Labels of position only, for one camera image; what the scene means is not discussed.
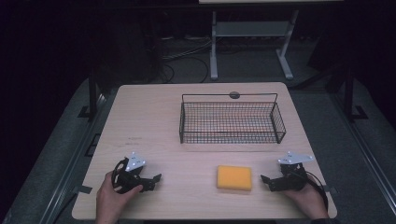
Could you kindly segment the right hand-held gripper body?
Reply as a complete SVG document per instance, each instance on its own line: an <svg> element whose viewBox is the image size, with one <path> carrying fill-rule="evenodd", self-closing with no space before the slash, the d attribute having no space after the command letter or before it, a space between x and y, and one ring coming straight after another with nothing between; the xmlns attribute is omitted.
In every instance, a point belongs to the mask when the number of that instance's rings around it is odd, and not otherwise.
<svg viewBox="0 0 396 224"><path fill-rule="evenodd" d="M303 166L304 162L313 161L314 157L289 151L278 160L281 177L272 179L273 184L280 186L280 191L300 190L307 182L307 173Z"/></svg>

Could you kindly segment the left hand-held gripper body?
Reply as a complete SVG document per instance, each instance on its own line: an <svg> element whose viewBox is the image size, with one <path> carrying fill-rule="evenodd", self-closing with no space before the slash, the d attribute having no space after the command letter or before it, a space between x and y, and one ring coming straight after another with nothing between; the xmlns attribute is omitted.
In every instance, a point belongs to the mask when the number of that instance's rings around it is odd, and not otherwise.
<svg viewBox="0 0 396 224"><path fill-rule="evenodd" d="M146 161L135 152L119 161L111 174L113 189L119 194L124 194L139 185L143 187L146 183L153 183L151 178L140 176L145 164Z"/></svg>

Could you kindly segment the person's right hand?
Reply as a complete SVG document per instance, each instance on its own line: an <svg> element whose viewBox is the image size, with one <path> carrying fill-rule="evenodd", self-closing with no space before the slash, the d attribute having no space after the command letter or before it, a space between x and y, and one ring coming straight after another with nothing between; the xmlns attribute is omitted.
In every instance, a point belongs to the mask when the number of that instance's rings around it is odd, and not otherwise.
<svg viewBox="0 0 396 224"><path fill-rule="evenodd" d="M312 185L306 184L301 190L285 190L283 194L311 220L329 218L322 196Z"/></svg>

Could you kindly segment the person's left hand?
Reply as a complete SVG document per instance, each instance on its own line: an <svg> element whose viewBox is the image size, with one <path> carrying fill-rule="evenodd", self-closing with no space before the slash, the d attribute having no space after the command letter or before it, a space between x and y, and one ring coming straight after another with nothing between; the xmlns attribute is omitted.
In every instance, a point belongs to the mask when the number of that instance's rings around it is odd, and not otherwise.
<svg viewBox="0 0 396 224"><path fill-rule="evenodd" d="M129 201L143 186L139 185L124 194L118 194L112 186L112 173L108 172L96 193L95 224L116 224Z"/></svg>

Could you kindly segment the yellow sponge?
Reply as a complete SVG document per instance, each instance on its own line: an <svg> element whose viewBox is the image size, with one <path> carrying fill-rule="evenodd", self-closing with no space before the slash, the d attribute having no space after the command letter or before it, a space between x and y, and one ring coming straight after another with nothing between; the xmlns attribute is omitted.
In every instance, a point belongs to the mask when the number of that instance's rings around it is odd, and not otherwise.
<svg viewBox="0 0 396 224"><path fill-rule="evenodd" d="M217 188L251 191L251 169L249 167L219 165Z"/></svg>

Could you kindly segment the metal floor rail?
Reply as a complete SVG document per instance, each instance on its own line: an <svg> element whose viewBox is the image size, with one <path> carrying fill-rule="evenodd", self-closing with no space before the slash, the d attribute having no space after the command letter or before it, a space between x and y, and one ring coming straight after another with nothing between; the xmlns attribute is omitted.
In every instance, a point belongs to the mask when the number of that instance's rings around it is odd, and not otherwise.
<svg viewBox="0 0 396 224"><path fill-rule="evenodd" d="M369 145L364 140L361 132L356 126L356 121L360 119L365 119L365 117L363 116L363 114L349 116L343 108L343 103L341 99L336 94L332 94L331 99L343 122L345 123L346 127L348 128L349 132L352 134L355 142L357 143L364 162L366 163L367 168L372 174L375 183L378 185L392 213L396 216L396 188L394 188L390 183L388 177L386 176L382 167L375 158L375 155L369 148Z"/></svg>
<svg viewBox="0 0 396 224"><path fill-rule="evenodd" d="M76 105L77 113L66 110L55 128L45 154L44 168L52 171L54 188L46 203L39 224L54 224L64 208L78 194L78 188L87 172L92 155L91 141L102 129L101 117L106 97L100 94L94 106L96 114L91 118L88 104Z"/></svg>

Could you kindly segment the black stand post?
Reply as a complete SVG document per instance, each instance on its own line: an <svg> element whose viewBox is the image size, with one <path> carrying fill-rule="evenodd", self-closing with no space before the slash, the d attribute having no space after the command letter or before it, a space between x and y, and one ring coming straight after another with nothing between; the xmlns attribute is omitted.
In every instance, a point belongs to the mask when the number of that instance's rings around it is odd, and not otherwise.
<svg viewBox="0 0 396 224"><path fill-rule="evenodd" d="M367 114L360 105L353 104L354 96L354 76L350 68L345 75L344 91L344 113L349 122L355 122L357 119L368 119Z"/></svg>
<svg viewBox="0 0 396 224"><path fill-rule="evenodd" d="M97 113L97 87L95 82L95 74L93 71L89 74L89 104L83 106L78 114L79 118L86 118L92 121Z"/></svg>

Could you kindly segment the white metal desk frame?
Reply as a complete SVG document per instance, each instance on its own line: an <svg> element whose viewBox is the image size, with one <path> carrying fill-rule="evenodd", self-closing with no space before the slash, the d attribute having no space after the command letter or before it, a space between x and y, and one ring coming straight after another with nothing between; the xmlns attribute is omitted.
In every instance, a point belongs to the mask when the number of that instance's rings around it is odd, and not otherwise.
<svg viewBox="0 0 396 224"><path fill-rule="evenodd" d="M311 4L330 4L343 0L198 0L199 4L207 7L269 7L273 6L308 6ZM276 57L287 80L293 79L286 53L291 36L299 15L299 8L291 12L287 21L219 21L218 9L212 10L211 22L211 50L209 53L210 78L219 78L217 41L221 37L282 37L283 44L276 50Z"/></svg>

